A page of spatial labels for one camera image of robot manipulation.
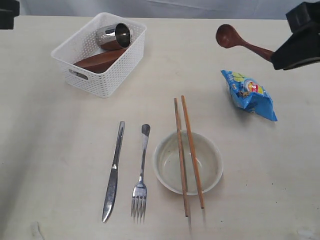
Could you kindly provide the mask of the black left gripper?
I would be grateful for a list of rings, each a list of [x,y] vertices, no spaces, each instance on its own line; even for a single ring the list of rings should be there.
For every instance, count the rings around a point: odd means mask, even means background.
[[[13,30],[14,19],[20,15],[18,0],[0,0],[0,29]]]

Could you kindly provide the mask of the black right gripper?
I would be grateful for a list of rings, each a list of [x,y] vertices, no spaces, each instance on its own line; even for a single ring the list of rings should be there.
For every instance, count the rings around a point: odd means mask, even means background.
[[[303,1],[285,14],[291,36],[273,53],[275,70],[292,70],[320,62],[320,2]]]

